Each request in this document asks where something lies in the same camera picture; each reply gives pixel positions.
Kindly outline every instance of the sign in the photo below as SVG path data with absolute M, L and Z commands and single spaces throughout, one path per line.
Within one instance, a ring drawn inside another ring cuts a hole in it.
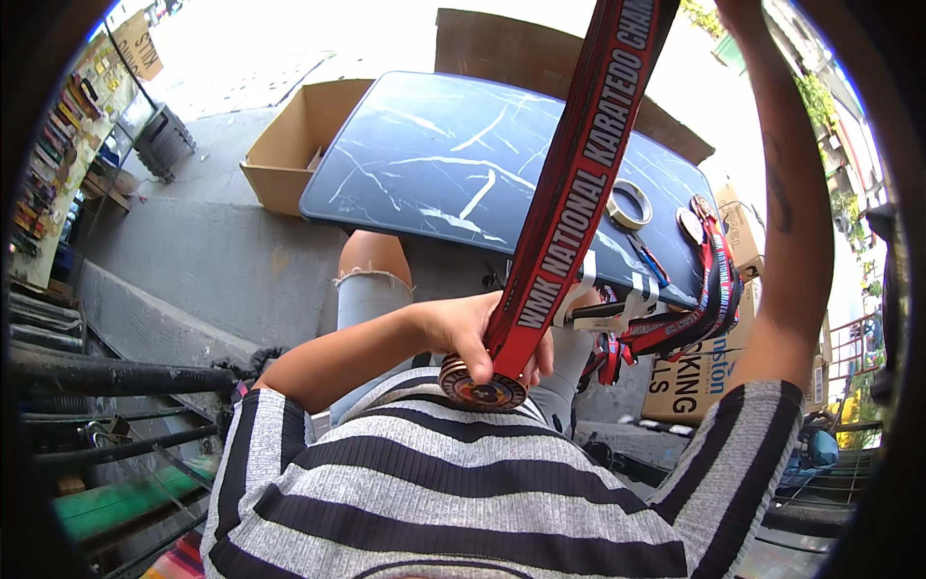
M 148 33 L 148 22 L 142 10 L 116 28 L 113 39 L 136 77 L 152 81 L 164 68 Z

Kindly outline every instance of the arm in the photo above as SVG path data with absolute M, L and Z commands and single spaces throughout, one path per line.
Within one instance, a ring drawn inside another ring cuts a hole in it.
M 770 222 L 762 304 L 732 383 L 778 379 L 806 389 L 832 285 L 832 215 L 820 154 L 759 2 L 718 5 L 756 96 Z
M 477 382 L 488 381 L 493 363 L 482 345 L 482 335 L 500 296 L 501 292 L 494 292 L 420 302 L 315 338 L 270 365 L 255 388 L 270 388 L 309 412 L 321 412 L 351 390 L 425 350 L 458 352 Z M 540 372 L 553 372 L 549 333 L 524 375 L 531 384 L 537 384 Z

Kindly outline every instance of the masking tape roll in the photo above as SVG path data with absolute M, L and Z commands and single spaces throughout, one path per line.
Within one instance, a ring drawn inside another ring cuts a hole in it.
M 632 199 L 634 203 L 640 206 L 643 218 L 636 220 L 624 213 L 623 209 L 618 207 L 617 202 L 614 200 L 614 195 L 625 195 Z M 649 202 L 649 197 L 641 191 L 640 187 L 626 179 L 618 178 L 614 181 L 611 195 L 607 199 L 607 214 L 611 216 L 612 220 L 627 229 L 642 229 L 644 225 L 653 219 L 653 206 Z

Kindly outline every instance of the gray and black striped shirt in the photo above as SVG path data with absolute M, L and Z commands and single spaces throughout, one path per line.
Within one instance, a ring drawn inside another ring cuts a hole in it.
M 456 408 L 435 368 L 377 386 L 320 439 L 268 389 L 235 406 L 201 553 L 209 577 L 724 577 L 800 428 L 793 384 L 714 405 L 648 500 L 528 401 Z

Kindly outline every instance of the tattoo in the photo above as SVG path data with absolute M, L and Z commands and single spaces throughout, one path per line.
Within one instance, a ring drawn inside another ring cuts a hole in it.
M 782 151 L 778 143 L 767 132 L 762 133 L 762 144 L 765 146 L 765 184 L 766 190 L 774 195 L 778 201 L 777 211 L 770 211 L 775 215 L 769 217 L 775 221 L 775 227 L 781 233 L 790 233 L 794 225 L 794 210 L 788 202 L 787 194 L 784 190 L 782 178 L 778 176 L 778 163 L 782 158 Z

